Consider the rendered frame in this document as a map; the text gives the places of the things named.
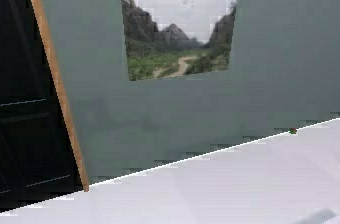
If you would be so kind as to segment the black panelled room door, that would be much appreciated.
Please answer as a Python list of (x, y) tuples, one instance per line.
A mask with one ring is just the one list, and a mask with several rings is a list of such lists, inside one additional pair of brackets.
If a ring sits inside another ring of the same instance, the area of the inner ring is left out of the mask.
[(0, 213), (83, 188), (32, 0), (0, 0)]

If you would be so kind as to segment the mountain landscape wall picture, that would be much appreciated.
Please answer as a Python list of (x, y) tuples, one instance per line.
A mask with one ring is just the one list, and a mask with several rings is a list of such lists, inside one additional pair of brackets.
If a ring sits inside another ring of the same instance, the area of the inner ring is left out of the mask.
[(170, 23), (161, 27), (144, 0), (120, 0), (128, 78), (131, 81), (173, 78), (229, 69), (237, 0), (228, 0), (226, 13), (211, 24), (206, 41)]

